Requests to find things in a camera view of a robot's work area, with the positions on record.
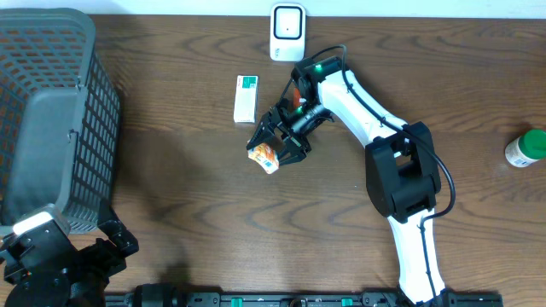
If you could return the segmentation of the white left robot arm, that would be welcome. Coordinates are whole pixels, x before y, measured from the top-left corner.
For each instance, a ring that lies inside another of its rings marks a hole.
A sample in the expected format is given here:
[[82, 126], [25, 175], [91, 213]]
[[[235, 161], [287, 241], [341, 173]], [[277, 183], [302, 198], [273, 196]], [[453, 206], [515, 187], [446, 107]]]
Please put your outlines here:
[[98, 228], [107, 238], [79, 250], [55, 205], [26, 214], [2, 240], [3, 279], [14, 286], [5, 304], [105, 306], [109, 278], [126, 268], [139, 245], [108, 203], [100, 206]]

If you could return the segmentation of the grey plastic basket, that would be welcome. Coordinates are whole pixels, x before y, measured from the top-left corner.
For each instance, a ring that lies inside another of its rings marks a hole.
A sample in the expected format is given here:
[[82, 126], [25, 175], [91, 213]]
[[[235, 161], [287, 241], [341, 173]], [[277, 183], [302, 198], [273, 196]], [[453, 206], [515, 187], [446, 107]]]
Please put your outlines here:
[[74, 233], [110, 200], [121, 106], [76, 9], [1, 13], [1, 231], [52, 205]]

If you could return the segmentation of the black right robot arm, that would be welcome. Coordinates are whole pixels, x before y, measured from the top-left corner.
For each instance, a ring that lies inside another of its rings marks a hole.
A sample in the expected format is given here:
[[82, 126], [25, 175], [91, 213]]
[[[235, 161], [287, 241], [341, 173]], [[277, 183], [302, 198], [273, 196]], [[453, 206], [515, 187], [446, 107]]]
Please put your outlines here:
[[365, 149], [366, 190], [390, 224], [402, 294], [413, 305], [439, 304], [445, 284], [430, 228], [437, 216], [440, 177], [447, 170], [434, 152], [430, 130], [389, 113], [342, 58], [305, 58], [295, 64], [290, 82], [302, 101], [280, 99], [260, 120], [247, 149], [279, 136], [279, 165], [300, 162], [311, 151], [308, 135], [324, 121], [340, 119]]

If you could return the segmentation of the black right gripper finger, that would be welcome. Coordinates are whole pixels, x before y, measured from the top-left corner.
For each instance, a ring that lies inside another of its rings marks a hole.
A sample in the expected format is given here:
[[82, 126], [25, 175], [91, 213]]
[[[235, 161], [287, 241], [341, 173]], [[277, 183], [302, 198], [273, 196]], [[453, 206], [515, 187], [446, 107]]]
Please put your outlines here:
[[265, 113], [259, 121], [257, 128], [247, 143], [246, 150], [251, 150], [258, 145], [268, 142], [275, 136], [275, 128], [277, 127], [277, 114], [275, 111]]
[[283, 143], [284, 147], [278, 154], [280, 166], [298, 163], [311, 151], [311, 145], [305, 136], [287, 136]]

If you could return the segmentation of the green lid jar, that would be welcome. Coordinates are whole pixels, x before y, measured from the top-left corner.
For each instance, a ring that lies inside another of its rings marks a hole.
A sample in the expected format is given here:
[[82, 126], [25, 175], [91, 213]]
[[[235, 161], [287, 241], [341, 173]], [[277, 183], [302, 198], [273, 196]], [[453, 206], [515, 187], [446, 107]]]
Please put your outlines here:
[[507, 145], [505, 159], [514, 167], [525, 168], [545, 158], [545, 146], [545, 131], [529, 130]]

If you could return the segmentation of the white barcode scanner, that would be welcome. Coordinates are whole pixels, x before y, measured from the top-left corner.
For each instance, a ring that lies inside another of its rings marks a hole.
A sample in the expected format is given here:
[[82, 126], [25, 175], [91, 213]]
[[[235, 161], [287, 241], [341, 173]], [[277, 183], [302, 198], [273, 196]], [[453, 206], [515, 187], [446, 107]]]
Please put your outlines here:
[[297, 62], [305, 54], [306, 11], [297, 3], [277, 3], [270, 11], [270, 58]]

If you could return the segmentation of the orange snack packet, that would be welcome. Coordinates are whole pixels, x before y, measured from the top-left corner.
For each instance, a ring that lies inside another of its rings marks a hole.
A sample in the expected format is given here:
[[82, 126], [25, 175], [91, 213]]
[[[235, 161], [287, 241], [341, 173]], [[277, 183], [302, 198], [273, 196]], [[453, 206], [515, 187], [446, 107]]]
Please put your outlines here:
[[299, 93], [299, 90], [297, 88], [295, 88], [293, 90], [293, 102], [292, 102], [292, 105], [293, 105], [293, 109], [296, 109], [300, 106], [300, 93]]

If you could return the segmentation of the white Panadol medicine box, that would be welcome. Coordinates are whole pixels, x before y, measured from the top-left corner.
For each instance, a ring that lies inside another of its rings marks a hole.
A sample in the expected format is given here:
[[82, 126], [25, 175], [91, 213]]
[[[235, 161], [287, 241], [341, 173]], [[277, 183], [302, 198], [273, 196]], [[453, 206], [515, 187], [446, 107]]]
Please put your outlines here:
[[258, 76], [238, 75], [235, 87], [233, 120], [235, 123], [254, 123], [258, 100]]

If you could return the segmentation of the orange Kleenex tissue pack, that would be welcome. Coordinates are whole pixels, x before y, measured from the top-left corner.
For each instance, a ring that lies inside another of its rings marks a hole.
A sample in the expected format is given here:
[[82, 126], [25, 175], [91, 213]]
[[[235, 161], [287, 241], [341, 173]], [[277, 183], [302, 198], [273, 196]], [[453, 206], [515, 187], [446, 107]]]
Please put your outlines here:
[[259, 144], [247, 153], [248, 158], [258, 163], [267, 174], [276, 172], [280, 167], [276, 151], [267, 143]]

